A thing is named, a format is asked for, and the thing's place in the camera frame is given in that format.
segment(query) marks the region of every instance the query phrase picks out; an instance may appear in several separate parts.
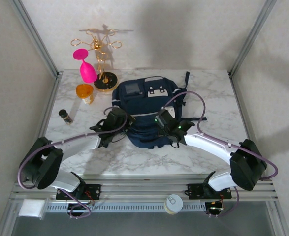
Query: black round base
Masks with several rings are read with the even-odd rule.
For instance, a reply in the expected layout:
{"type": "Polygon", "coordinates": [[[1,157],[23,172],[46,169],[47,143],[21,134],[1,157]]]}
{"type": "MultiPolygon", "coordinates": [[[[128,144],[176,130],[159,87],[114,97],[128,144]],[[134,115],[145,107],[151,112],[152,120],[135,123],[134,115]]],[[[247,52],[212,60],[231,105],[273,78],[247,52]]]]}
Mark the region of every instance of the black round base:
{"type": "Polygon", "coordinates": [[[114,73],[104,72],[102,77],[99,78],[97,75],[97,80],[94,82],[95,88],[102,92],[109,92],[116,88],[118,84],[118,78],[114,73]]]}

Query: white marble surface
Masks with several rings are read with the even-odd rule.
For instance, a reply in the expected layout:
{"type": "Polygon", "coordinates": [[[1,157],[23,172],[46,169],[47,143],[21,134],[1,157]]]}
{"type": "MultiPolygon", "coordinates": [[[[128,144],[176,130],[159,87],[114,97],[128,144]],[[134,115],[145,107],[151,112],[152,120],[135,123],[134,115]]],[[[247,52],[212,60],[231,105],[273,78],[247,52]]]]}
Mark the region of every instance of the white marble surface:
{"type": "MultiPolygon", "coordinates": [[[[122,82],[124,80],[161,75],[174,80],[178,86],[184,85],[185,70],[112,70],[122,82]]],[[[242,141],[246,138],[234,93],[224,70],[190,71],[188,91],[198,92],[205,100],[208,121],[201,123],[205,132],[219,137],[242,141]]],[[[83,81],[79,70],[65,70],[58,89],[55,104],[49,120],[46,137],[58,141],[89,131],[89,127],[105,118],[103,110],[111,106],[111,92],[95,92],[95,100],[86,105],[76,96],[75,88],[83,81]],[[66,125],[58,111],[66,109],[74,119],[66,125]]],[[[199,117],[202,103],[197,97],[187,95],[183,117],[199,117]]],[[[75,155],[61,164],[61,169],[77,174],[208,174],[222,170],[227,164],[203,150],[181,145],[154,149],[139,149],[125,137],[108,148],[88,150],[75,155]]]]}

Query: white wall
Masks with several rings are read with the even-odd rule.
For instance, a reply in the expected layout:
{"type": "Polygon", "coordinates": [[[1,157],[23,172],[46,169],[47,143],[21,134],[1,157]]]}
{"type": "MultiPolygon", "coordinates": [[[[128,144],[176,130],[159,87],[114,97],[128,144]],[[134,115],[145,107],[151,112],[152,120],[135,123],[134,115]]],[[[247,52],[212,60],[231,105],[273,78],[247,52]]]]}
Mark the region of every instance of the white wall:
{"type": "MultiPolygon", "coordinates": [[[[23,0],[59,70],[78,69],[70,45],[91,37],[79,30],[110,28],[122,48],[114,68],[227,69],[265,0],[23,0]]],[[[91,53],[88,60],[95,63],[91,53]]]]}
{"type": "Polygon", "coordinates": [[[277,1],[234,80],[258,147],[279,167],[274,184],[289,227],[289,0],[277,1]]]}
{"type": "Polygon", "coordinates": [[[7,0],[0,0],[0,220],[53,78],[7,0]]]}

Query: pink silicone cup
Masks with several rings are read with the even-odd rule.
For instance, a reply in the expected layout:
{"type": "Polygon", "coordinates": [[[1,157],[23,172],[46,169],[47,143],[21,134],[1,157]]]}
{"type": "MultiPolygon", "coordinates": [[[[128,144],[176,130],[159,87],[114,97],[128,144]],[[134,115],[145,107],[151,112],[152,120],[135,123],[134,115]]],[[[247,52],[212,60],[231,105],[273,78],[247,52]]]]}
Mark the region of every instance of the pink silicone cup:
{"type": "Polygon", "coordinates": [[[80,68],[82,79],[85,83],[93,83],[97,80],[97,73],[94,67],[85,62],[84,59],[89,55],[89,51],[84,48],[78,49],[73,53],[74,59],[82,60],[80,68]]]}

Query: white container lid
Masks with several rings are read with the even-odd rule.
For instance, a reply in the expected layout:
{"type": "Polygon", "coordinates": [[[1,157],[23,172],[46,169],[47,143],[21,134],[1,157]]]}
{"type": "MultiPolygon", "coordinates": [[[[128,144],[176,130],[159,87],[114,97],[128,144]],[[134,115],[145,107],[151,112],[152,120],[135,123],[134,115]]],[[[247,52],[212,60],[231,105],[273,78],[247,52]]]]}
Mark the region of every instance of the white container lid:
{"type": "Polygon", "coordinates": [[[165,201],[165,206],[172,213],[178,213],[183,208],[183,200],[176,194],[171,194],[167,197],[165,201]]]}

